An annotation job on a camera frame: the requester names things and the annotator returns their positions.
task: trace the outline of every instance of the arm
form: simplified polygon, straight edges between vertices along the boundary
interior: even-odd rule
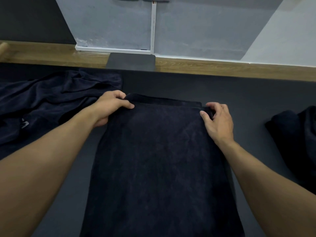
[[[267,236],[316,236],[316,195],[272,171],[234,141],[227,105],[210,102],[213,120],[201,111],[208,134],[233,169]]]
[[[121,91],[105,92],[68,122],[0,161],[0,236],[30,236],[52,204],[95,126],[134,105]]]

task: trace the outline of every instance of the dark navy towel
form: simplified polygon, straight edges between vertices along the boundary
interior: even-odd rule
[[[66,122],[104,92],[121,88],[120,74],[102,69],[0,83],[0,159]]]
[[[266,127],[299,184],[316,194],[316,106],[299,114],[284,111]]]
[[[244,236],[201,103],[126,99],[135,108],[111,115],[98,145],[81,237]]]

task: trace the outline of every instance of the white frame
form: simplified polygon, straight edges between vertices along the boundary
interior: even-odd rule
[[[133,50],[133,49],[117,49],[117,48],[104,48],[104,47],[87,47],[87,46],[75,46],[77,51],[97,51],[97,52],[117,52],[117,53],[132,53],[132,54],[149,54],[154,53],[155,45],[155,29],[156,29],[156,8],[157,3],[152,2],[151,5],[151,30],[150,30],[150,50]]]

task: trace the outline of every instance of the dark gray table surface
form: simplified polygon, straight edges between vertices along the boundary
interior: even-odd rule
[[[67,69],[77,68],[0,63],[0,81],[39,78]],[[226,103],[234,120],[235,140],[272,170],[296,181],[264,123],[284,110],[298,112],[316,105],[316,82],[133,71],[124,71],[122,75],[125,93],[200,101],[203,104],[209,101]],[[33,237],[79,236],[94,154],[104,131],[105,127],[100,127],[90,134]],[[235,176],[233,178],[239,216],[246,236],[265,236]]]

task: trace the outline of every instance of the dark wall panel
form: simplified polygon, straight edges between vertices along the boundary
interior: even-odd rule
[[[0,0],[0,40],[76,43],[55,0]]]

